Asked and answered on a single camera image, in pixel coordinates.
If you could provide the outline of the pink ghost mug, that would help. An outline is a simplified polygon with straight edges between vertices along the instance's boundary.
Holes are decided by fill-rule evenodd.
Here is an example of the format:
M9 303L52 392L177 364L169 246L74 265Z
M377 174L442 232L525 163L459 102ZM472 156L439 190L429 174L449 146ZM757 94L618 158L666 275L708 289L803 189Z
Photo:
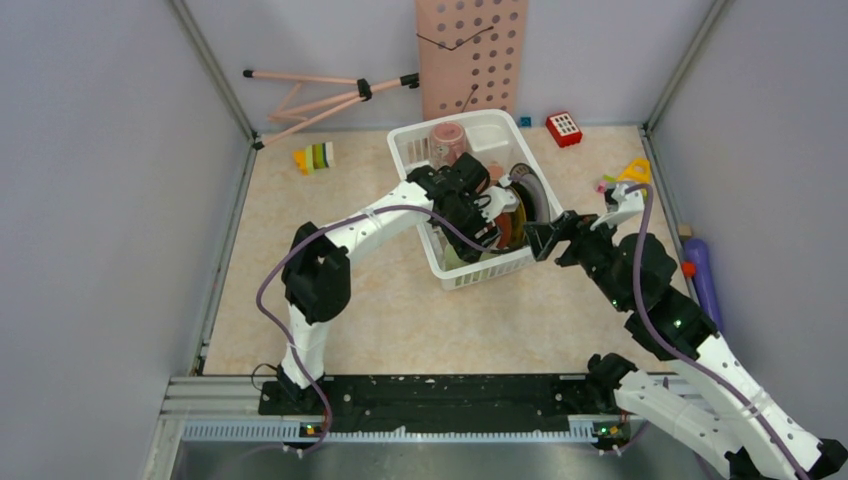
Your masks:
M453 165L468 150L465 128L457 122L442 122L429 133L431 163L438 169Z

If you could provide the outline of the orange saucer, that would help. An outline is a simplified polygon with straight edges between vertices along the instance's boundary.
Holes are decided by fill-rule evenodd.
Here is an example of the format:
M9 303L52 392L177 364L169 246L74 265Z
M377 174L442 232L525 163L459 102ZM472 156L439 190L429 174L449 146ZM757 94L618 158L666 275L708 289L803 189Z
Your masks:
M500 237L496 244L498 250L506 249L511 242L512 237L512 215L510 213L502 213L495 219L495 224L499 228Z

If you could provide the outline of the orange white mug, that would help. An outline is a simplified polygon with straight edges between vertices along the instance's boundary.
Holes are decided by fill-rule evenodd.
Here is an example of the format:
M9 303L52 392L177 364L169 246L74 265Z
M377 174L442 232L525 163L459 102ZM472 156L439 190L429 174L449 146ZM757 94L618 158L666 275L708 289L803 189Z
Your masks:
M487 171L489 173L489 185L493 186L500 182L501 178L505 175L505 170L502 166L498 164L489 164L487 166Z

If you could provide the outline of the green mug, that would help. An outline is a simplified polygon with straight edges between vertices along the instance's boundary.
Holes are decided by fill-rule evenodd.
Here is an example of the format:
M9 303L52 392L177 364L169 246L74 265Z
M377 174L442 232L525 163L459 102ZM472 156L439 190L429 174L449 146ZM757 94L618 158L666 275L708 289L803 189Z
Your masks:
M451 271L469 266L470 263L461 259L455 248L448 244L444 249L444 270Z

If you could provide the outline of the black plate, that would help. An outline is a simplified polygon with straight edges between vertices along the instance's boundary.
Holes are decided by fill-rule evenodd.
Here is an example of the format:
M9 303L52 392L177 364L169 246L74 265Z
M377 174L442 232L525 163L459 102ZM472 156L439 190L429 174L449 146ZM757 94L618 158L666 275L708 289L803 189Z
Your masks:
M518 191L514 187L510 187L509 190L518 200L518 205L513 212L509 213L511 230L506 246L518 248L524 244L524 224L527 220L527 213L524 201Z

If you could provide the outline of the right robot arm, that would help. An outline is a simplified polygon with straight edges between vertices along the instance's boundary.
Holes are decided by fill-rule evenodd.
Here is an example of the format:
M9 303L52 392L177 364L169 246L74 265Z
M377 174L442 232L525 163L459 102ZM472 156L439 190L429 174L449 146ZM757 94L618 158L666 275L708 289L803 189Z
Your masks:
M694 404L632 362L606 354L589 363L589 404L642 417L725 479L824 479L839 472L846 447L798 424L742 365L699 303L672 285L676 262L648 230L653 199L648 184L620 184L603 215L566 211L524 228L536 260L563 245L557 265L582 268L627 314L633 339L701 397Z

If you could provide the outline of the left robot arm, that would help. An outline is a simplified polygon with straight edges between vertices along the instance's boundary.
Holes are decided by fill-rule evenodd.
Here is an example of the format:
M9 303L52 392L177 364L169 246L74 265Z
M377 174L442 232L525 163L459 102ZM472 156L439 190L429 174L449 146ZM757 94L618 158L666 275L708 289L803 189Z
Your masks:
M280 269L288 308L288 346L278 368L283 401L297 413L319 404L316 382L325 373L324 350L330 323L348 306L352 270L395 236L431 223L441 228L465 262L501 253L499 216L519 200L503 176L494 179L470 154L452 165L413 169L367 207L334 224L301 225Z

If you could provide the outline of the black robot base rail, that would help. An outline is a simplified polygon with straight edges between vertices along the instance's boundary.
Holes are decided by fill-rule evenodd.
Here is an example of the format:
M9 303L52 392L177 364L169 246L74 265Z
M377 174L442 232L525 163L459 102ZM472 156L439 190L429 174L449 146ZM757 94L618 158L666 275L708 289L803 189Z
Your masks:
M644 429L584 375L337 375L261 387L258 412L298 422L297 440L570 441L624 448Z

